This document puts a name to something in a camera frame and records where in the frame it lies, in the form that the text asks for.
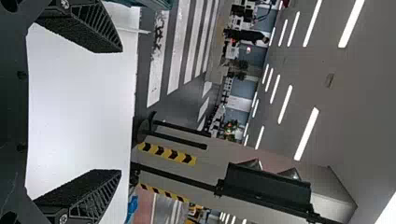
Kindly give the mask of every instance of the machinery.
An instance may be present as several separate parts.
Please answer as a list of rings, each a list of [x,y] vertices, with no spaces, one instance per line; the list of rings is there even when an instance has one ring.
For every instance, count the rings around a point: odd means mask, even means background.
[[[34,202],[26,193],[26,36],[35,21],[92,52],[122,51],[99,0],[0,1],[0,223],[98,223],[119,184],[120,171],[88,172]],[[65,193],[75,197],[67,201]]]
[[[151,188],[182,202],[262,224],[340,224],[347,223],[353,214],[353,205],[349,209],[344,203],[333,203],[331,197],[338,195],[312,188],[313,184],[331,184],[329,188],[344,190],[328,168],[249,150],[174,124],[154,123],[158,121],[153,116],[142,122],[131,162],[131,179],[143,189]],[[198,143],[205,143],[205,150]],[[188,157],[193,162],[183,162]],[[243,159],[251,157],[263,157],[263,163],[258,159]],[[276,167],[279,172],[266,172],[262,164],[266,168]],[[318,172],[320,178],[311,175]]]

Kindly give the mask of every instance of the rectangular light panel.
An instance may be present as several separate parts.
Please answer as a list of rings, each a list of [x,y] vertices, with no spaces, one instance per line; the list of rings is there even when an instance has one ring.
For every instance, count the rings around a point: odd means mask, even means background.
[[[275,31],[276,31],[276,28],[274,27],[273,32],[271,33],[270,44],[269,44],[270,47],[272,45],[272,41],[274,40]]]
[[[267,85],[265,86],[265,92],[268,92],[268,88],[270,88],[273,73],[274,73],[274,68],[271,68],[270,76],[268,77]]]
[[[314,13],[312,14],[311,22],[309,23],[308,30],[306,31],[305,40],[303,43],[303,47],[306,48],[308,46],[309,39],[311,38],[312,31],[314,30],[315,22],[317,21],[317,17],[319,14],[319,10],[322,4],[322,0],[317,1],[317,5],[315,6]]]
[[[285,116],[286,108],[288,107],[292,91],[293,91],[293,86],[289,85],[288,92],[286,92],[285,101],[283,102],[282,109],[280,109],[279,118],[277,118],[278,124],[280,124],[282,122],[283,116]]]
[[[248,123],[247,123],[247,126],[245,127],[244,137],[247,135],[247,132],[248,132]]]
[[[253,97],[253,102],[251,104],[251,107],[253,108],[254,103],[256,102],[256,98],[257,98],[257,92],[254,93],[254,97]]]
[[[257,102],[256,102],[256,106],[254,106],[254,109],[253,109],[253,115],[251,116],[251,117],[255,117],[256,116],[256,112],[257,112],[257,107],[259,107],[259,99],[257,99]]]
[[[230,218],[230,214],[227,215],[227,217],[225,218],[225,224],[228,223],[228,219]]]
[[[260,130],[259,133],[259,138],[257,139],[257,143],[256,143],[256,147],[254,147],[254,149],[259,149],[260,146],[260,142],[262,141],[262,134],[264,133],[264,126],[262,126],[262,129]]]
[[[285,23],[283,23],[282,33],[280,33],[279,43],[277,44],[279,47],[282,46],[283,37],[285,36],[287,27],[288,27],[288,20],[285,20]]]
[[[312,130],[314,129],[315,122],[317,122],[319,110],[314,107],[312,109],[311,116],[309,117],[308,123],[306,124],[305,131],[303,133],[303,137],[301,138],[300,144],[297,147],[296,154],[294,155],[294,159],[299,161],[303,156],[306,144],[308,143],[309,136],[311,136]]]
[[[247,145],[247,143],[248,143],[248,135],[247,135],[247,137],[245,138],[244,147]]]
[[[361,9],[363,8],[365,0],[356,0],[355,5],[352,8],[349,19],[346,23],[346,28],[341,36],[340,43],[338,43],[338,48],[345,48],[350,36],[352,35],[353,29],[355,28],[356,21],[358,21],[359,15],[361,14]]]
[[[396,219],[396,193],[393,194],[392,198],[388,202],[388,205],[382,211],[375,224],[391,224]]]
[[[298,20],[299,19],[300,19],[300,12],[298,11],[296,13],[296,18],[294,19],[293,26],[291,27],[291,32],[290,32],[289,41],[288,41],[288,47],[290,47],[291,41],[293,41],[294,33],[296,32],[296,28],[297,28],[297,24],[298,24]]]
[[[264,85],[265,79],[267,78],[267,73],[268,73],[269,66],[270,66],[270,64],[268,63],[267,66],[265,67],[264,76],[262,77],[262,85]]]
[[[280,75],[277,75],[273,93],[271,95],[270,105],[274,102],[276,91],[277,91],[277,86],[279,85],[279,80],[280,80]]]

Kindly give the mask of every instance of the white panel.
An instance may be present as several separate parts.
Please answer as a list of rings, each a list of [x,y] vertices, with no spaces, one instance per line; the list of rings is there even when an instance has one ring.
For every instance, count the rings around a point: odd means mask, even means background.
[[[165,58],[166,37],[168,33],[169,11],[158,13],[155,26],[163,26],[163,37],[157,40],[161,49],[155,49],[152,52],[152,60],[149,69],[148,78],[148,104],[147,107],[160,101],[161,84],[163,81],[163,60]]]
[[[180,67],[183,60],[184,42],[190,12],[190,0],[178,5],[175,39],[172,53],[171,71],[169,74],[168,94],[177,90],[180,79]]]
[[[205,122],[206,122],[206,117],[204,117],[204,118],[202,119],[201,123],[199,124],[199,126],[198,126],[198,128],[197,128],[198,131],[201,131],[201,130],[204,128]]]
[[[204,91],[203,91],[202,97],[206,96],[206,94],[210,91],[210,89],[212,89],[212,83],[211,82],[205,82]]]
[[[204,115],[204,113],[207,110],[207,107],[209,106],[209,97],[206,98],[206,101],[204,102],[204,104],[201,106],[201,108],[199,109],[199,115],[198,115],[198,120],[197,122],[201,119],[201,117]]]
[[[206,72],[207,69],[207,62],[209,61],[209,51],[211,49],[212,46],[212,39],[213,39],[213,32],[215,29],[215,25],[216,25],[216,21],[218,18],[218,7],[219,7],[219,0],[215,0],[215,8],[212,12],[212,22],[210,24],[210,30],[209,30],[209,39],[207,40],[207,45],[206,45],[206,56],[205,56],[205,60],[204,60],[204,70],[203,72]]]
[[[194,22],[192,24],[192,34],[199,33],[199,26],[201,24],[202,13],[204,10],[204,1],[196,1]],[[187,58],[186,74],[184,75],[184,84],[188,83],[192,79],[192,69],[194,67],[196,45],[198,43],[198,35],[191,35],[189,56]]]
[[[252,101],[242,97],[230,96],[228,98],[227,108],[236,109],[240,111],[250,112]]]
[[[204,53],[205,53],[205,44],[206,44],[206,40],[207,40],[207,30],[209,29],[210,12],[212,10],[212,3],[213,3],[213,0],[207,0],[207,3],[206,3],[204,28],[202,31],[201,43],[200,43],[199,51],[198,51],[197,66],[195,68],[195,76],[196,77],[201,75],[202,63],[203,63]]]
[[[101,223],[123,223],[138,33],[119,32],[123,53],[112,54],[92,53],[36,24],[28,34],[29,196],[35,199],[91,169],[119,169],[122,178]]]

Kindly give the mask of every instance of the black metal beam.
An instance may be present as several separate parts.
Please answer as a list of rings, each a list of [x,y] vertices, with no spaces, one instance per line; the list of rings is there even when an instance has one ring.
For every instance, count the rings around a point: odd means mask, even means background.
[[[165,140],[169,140],[169,141],[172,141],[172,142],[177,142],[177,143],[180,143],[180,144],[183,144],[183,145],[187,145],[187,146],[190,146],[190,147],[197,147],[197,148],[200,148],[202,150],[207,150],[207,144],[192,142],[190,140],[174,137],[174,136],[167,135],[167,134],[164,134],[164,133],[156,133],[156,132],[151,132],[151,131],[141,131],[141,133],[146,134],[146,135],[151,135],[151,136],[154,136],[154,137],[158,137],[158,138],[162,138],[162,139],[165,139]]]
[[[185,132],[185,133],[193,133],[193,134],[201,135],[203,137],[208,137],[208,138],[212,137],[210,135],[210,133],[204,133],[204,132],[201,132],[201,131],[197,131],[197,130],[194,130],[194,129],[178,126],[178,125],[172,124],[172,123],[162,122],[162,121],[159,121],[159,120],[154,120],[153,124],[154,125],[158,125],[158,126],[171,128],[171,129],[180,130],[180,131]]]
[[[168,179],[172,179],[172,180],[175,180],[175,181],[183,183],[183,184],[194,186],[199,189],[205,189],[205,190],[208,190],[211,192],[215,192],[215,190],[216,190],[216,186],[208,185],[206,183],[196,181],[193,179],[189,179],[189,178],[181,176],[181,175],[174,175],[174,174],[162,171],[162,170],[158,170],[158,169],[131,161],[131,173],[133,174],[134,171],[145,171],[145,172],[148,172],[148,173],[151,173],[154,175],[159,175],[159,176],[162,176],[162,177],[165,177]]]

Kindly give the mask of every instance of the white ceiling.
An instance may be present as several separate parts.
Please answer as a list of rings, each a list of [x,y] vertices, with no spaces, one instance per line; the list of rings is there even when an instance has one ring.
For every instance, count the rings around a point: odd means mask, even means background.
[[[396,1],[366,0],[346,49],[337,46],[355,0],[324,0],[307,48],[303,42],[317,1],[291,2],[278,15],[278,32],[267,57],[275,72],[267,93],[259,82],[260,106],[249,125],[249,145],[256,144],[265,125],[261,148],[293,157],[316,106],[320,114],[302,161],[330,165],[359,206],[350,223],[374,224],[396,190]],[[297,11],[300,21],[287,48]],[[285,19],[289,26],[280,48],[279,31]],[[324,84],[330,73],[335,77],[327,89]],[[278,74],[279,87],[270,105]],[[289,84],[293,92],[278,125]]]

